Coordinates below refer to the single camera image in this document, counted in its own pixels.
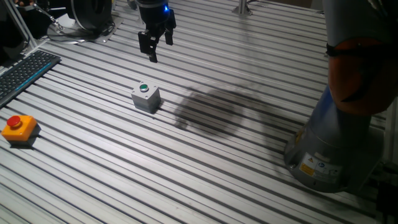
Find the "red button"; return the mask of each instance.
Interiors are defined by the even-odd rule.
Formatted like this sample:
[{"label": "red button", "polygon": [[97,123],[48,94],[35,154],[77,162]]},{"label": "red button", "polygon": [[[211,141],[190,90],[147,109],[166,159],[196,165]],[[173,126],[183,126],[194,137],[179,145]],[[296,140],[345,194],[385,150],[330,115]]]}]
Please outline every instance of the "red button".
[{"label": "red button", "polygon": [[7,120],[7,125],[10,127],[14,127],[15,125],[19,124],[21,118],[19,116],[12,116],[10,119]]}]

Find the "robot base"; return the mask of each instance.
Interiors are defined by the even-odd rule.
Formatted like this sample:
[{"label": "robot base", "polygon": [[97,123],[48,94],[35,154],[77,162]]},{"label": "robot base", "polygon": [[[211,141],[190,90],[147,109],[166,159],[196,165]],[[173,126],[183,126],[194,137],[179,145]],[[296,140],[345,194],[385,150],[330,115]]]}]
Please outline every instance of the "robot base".
[{"label": "robot base", "polygon": [[313,190],[359,191],[382,157],[384,133],[369,124],[370,117],[338,110],[327,87],[310,121],[286,145],[286,168]]}]

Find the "workbench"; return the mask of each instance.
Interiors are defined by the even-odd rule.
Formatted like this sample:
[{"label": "workbench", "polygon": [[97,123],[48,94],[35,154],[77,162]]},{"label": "workbench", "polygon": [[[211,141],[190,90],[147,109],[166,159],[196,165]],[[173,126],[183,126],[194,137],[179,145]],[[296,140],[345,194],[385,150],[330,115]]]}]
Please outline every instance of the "workbench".
[{"label": "workbench", "polygon": [[[139,50],[138,12],[103,44],[48,41],[60,64],[0,110],[33,116],[33,150],[0,140],[0,223],[374,223],[377,190],[324,194],[284,167],[328,82],[324,17],[277,3],[170,0],[174,45]],[[155,114],[131,86],[160,88]],[[371,126],[386,127],[386,113]]]}]

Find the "yellow button housing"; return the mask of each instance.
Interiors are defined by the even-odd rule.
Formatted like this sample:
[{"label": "yellow button housing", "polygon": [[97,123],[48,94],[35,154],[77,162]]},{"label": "yellow button housing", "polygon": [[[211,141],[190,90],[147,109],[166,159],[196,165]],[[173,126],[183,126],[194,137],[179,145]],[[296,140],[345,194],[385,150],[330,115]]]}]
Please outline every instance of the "yellow button housing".
[{"label": "yellow button housing", "polygon": [[32,134],[33,129],[36,127],[36,120],[32,116],[21,116],[21,121],[18,125],[6,127],[1,132],[1,135],[7,141],[27,141]]}]

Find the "green button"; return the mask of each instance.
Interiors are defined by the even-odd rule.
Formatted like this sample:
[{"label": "green button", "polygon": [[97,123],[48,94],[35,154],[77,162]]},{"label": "green button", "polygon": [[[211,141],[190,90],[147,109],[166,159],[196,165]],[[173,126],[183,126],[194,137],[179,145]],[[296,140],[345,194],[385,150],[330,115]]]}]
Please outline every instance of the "green button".
[{"label": "green button", "polygon": [[141,90],[141,92],[146,92],[149,90],[149,87],[146,84],[142,84],[141,86],[139,86],[139,89]]}]

